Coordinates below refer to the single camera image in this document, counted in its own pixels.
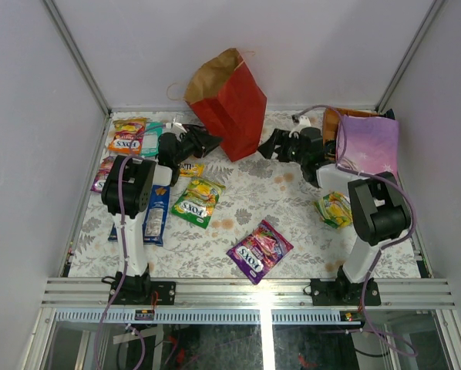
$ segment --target snack bag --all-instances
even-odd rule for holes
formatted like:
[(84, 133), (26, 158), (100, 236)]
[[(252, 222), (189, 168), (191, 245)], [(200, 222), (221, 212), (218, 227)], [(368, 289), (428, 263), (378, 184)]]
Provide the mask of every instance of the snack bag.
[(110, 169), (113, 168), (113, 163), (116, 158), (114, 156), (108, 156), (104, 158), (102, 163), (100, 164), (99, 171), (97, 172), (95, 179), (93, 180), (92, 187), (90, 187), (91, 191), (96, 193), (102, 193), (102, 188), (104, 188), (104, 183), (106, 183), (106, 179), (109, 176)]
[[(170, 187), (152, 187), (150, 201), (143, 222), (143, 243), (163, 247), (163, 229), (169, 210)], [(110, 231), (109, 241), (117, 241), (116, 226)]]
[(314, 202), (321, 220), (334, 229), (352, 223), (351, 205), (344, 194), (334, 191)]
[(179, 173), (182, 177), (200, 177), (204, 169), (204, 164), (182, 163)]
[(113, 124), (115, 133), (109, 144), (109, 150), (117, 153), (130, 153), (131, 141), (137, 137), (133, 141), (131, 150), (135, 154), (140, 154), (146, 118), (118, 119)]
[(194, 177), (172, 207), (171, 212), (206, 229), (224, 189), (224, 185), (201, 177)]
[(162, 134), (162, 127), (158, 126), (162, 126), (162, 123), (151, 122), (150, 125), (146, 125), (143, 145), (141, 146), (141, 156), (156, 156), (159, 153), (159, 136)]
[(262, 278), (294, 248), (267, 221), (227, 251), (236, 265), (253, 284)]

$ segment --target paper bag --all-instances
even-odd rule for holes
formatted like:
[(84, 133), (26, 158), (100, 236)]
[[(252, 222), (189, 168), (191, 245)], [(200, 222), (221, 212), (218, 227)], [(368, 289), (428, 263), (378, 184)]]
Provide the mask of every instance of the paper bag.
[(228, 49), (203, 64), (191, 79), (184, 100), (231, 161), (256, 152), (267, 97), (254, 81), (241, 54)]

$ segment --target table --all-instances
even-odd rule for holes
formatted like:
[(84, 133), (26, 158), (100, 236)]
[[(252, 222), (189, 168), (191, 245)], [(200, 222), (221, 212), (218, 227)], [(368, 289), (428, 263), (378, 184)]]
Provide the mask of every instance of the table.
[[(291, 114), (267, 112), (261, 140), (274, 128), (290, 130)], [(182, 123), (198, 121), (192, 113)], [(172, 120), (174, 112), (114, 113), (113, 119), (144, 116), (151, 121)], [(321, 114), (310, 117), (311, 125), (321, 128)], [(109, 133), (106, 146), (112, 138)], [(104, 149), (102, 158), (109, 155)], [(327, 190), (306, 183), (296, 163), (265, 160), (255, 153), (232, 163), (217, 148), (207, 158), (189, 160), (205, 163), (204, 177), (223, 183), (227, 189), (220, 198), (206, 230), (172, 214), (167, 216), (164, 246), (146, 245), (150, 274), (154, 278), (244, 278), (237, 265), (225, 254), (257, 224), (268, 220), (293, 245), (286, 256), (265, 278), (329, 278), (348, 257), (356, 234), (352, 226), (335, 230), (320, 221), (312, 203)], [(171, 189), (172, 207), (189, 178), (180, 178)], [(100, 195), (92, 193), (72, 256), (70, 277), (114, 275), (118, 267), (116, 243), (107, 241), (113, 221)], [(420, 278), (410, 240), (384, 252), (374, 273), (377, 278)]]

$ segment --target orange snack bag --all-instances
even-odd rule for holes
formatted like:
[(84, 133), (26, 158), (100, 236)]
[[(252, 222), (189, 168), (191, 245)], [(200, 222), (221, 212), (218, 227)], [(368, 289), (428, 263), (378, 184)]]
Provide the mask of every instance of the orange snack bag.
[(115, 132), (109, 144), (109, 150), (117, 153), (130, 153), (130, 143), (136, 137), (131, 150), (135, 154), (140, 154), (146, 118), (118, 119), (113, 124)]

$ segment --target logo on snack bag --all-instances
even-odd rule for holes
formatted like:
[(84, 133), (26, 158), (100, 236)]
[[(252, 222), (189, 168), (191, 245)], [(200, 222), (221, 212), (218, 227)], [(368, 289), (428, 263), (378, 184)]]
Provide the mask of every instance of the logo on snack bag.
[[(117, 149), (129, 149), (131, 144), (131, 140), (124, 140), (124, 139), (117, 139), (114, 140), (114, 147)], [(133, 145), (131, 149), (138, 149), (140, 147), (140, 141), (133, 141)]]
[(263, 264), (260, 260), (254, 256), (254, 254), (247, 249), (244, 245), (241, 245), (237, 249), (237, 253), (246, 261), (246, 263), (251, 267), (254, 271), (260, 272), (263, 270)]
[(192, 202), (181, 202), (180, 207), (189, 212), (190, 214), (196, 214), (198, 217), (206, 217), (207, 209), (205, 207), (200, 207)]

